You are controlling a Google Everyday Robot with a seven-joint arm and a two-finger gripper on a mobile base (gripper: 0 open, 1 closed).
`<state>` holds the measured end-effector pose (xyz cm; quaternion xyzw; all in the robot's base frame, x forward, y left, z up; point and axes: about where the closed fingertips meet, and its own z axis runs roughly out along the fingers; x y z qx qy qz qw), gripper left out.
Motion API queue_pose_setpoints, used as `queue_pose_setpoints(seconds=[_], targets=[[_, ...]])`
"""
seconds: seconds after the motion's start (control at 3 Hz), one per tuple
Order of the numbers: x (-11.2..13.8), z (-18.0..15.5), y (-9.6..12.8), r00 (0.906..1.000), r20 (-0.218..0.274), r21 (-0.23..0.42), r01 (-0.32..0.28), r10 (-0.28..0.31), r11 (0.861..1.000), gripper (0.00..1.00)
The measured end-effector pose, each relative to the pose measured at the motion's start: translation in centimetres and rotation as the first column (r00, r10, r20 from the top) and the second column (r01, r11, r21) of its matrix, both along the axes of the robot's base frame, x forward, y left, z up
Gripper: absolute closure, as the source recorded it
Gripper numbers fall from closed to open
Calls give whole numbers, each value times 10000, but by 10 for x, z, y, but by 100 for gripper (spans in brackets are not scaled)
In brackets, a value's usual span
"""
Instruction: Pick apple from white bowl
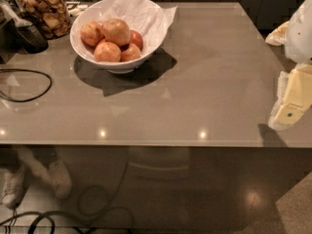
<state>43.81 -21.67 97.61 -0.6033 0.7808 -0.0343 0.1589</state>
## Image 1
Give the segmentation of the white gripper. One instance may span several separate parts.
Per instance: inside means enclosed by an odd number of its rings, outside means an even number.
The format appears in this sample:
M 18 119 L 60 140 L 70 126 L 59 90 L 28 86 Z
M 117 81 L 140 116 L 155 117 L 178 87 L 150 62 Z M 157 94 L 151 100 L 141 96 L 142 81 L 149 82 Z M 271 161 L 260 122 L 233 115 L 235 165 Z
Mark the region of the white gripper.
M 265 42 L 272 46 L 285 44 L 288 59 L 297 64 L 278 78 L 277 100 L 268 126 L 276 131 L 295 125 L 312 106 L 312 0 L 305 0 L 292 15 L 271 33 Z

